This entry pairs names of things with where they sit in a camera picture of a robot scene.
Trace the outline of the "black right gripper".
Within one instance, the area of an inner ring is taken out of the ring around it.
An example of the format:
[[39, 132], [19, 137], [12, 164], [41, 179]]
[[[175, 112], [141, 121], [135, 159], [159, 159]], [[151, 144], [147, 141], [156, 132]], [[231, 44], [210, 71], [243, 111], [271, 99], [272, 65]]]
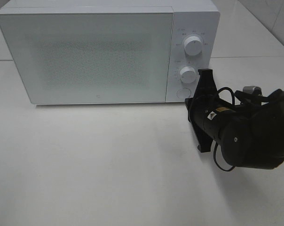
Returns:
[[199, 81], [193, 98], [185, 99], [188, 121], [198, 141], [200, 152], [210, 152], [213, 141], [221, 143], [224, 122], [209, 107], [211, 97], [217, 92], [212, 69], [199, 69]]

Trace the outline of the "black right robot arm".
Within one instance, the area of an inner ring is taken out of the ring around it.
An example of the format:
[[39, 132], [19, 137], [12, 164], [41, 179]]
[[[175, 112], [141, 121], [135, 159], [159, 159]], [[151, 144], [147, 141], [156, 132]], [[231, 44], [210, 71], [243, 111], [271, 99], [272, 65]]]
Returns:
[[202, 153], [217, 149], [230, 167], [271, 170], [284, 162], [284, 90], [263, 96], [258, 86], [231, 91], [220, 98], [213, 71], [200, 69], [192, 98], [185, 100]]

